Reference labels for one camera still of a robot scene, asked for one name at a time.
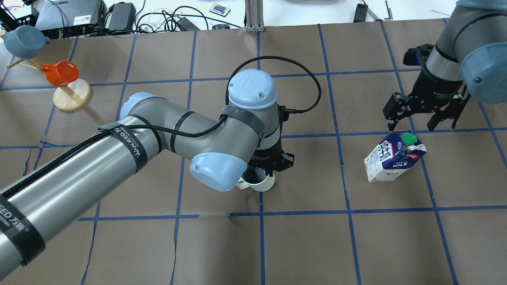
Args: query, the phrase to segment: green bottle cap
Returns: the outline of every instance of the green bottle cap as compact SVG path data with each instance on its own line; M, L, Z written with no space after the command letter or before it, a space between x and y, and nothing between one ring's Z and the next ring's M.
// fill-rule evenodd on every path
M406 132L402 134L402 141L406 146L412 146L417 142L417 137L409 132Z

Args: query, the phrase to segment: blue end cap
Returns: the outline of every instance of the blue end cap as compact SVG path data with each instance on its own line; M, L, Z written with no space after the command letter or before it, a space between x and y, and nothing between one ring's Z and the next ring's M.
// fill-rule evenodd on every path
M132 108L134 108L134 106L137 105L139 102L141 102L145 99L148 99L148 98L153 98L153 97L162 98L164 100L167 100L164 97L149 94L147 92L137 92L137 93L133 94L132 96L130 96L130 98L128 98L128 101L126 101L123 104L123 107L120 111L120 119L123 119L126 115L128 115L128 113L130 113Z
M225 153L201 153L192 159L190 173L215 190L230 191L246 170L246 162Z
M246 110L265 109L276 103L278 94L273 79L259 69L246 69L229 82L229 101Z
M507 102L507 42L482 46L461 63L461 76L480 102Z
M28 25L18 27L4 37L5 48L23 59L34 58L49 42L41 31Z
M483 10L507 10L506 0L460 0L456 5Z

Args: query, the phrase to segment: orange cup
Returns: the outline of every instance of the orange cup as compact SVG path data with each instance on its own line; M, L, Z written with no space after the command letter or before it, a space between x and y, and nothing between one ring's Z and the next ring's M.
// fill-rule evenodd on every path
M67 86L79 77L78 67L68 60L43 64L41 71L44 72L48 82L56 87Z

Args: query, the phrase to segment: milk carton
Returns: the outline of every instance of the milk carton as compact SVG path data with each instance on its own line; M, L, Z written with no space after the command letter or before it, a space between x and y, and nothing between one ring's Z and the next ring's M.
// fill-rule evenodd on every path
M428 150L410 131L390 132L365 158L368 181L393 181Z

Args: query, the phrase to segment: gray robot arm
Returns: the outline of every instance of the gray robot arm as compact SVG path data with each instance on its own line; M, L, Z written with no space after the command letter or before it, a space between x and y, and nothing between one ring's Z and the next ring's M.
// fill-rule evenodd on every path
M294 156L280 144L287 115L277 105L269 74L239 72L228 93L230 104L218 122L163 97L137 93L124 104L118 122L1 190L0 281L162 150L190 159L192 175L219 191L231 190L242 176L283 170L262 160L292 166Z
M506 102L507 1L458 1L437 43L410 49L403 62L422 71L409 95L396 92L385 105L389 130L417 113L434 113L429 130L445 119L454 128L469 98L463 84L478 101Z

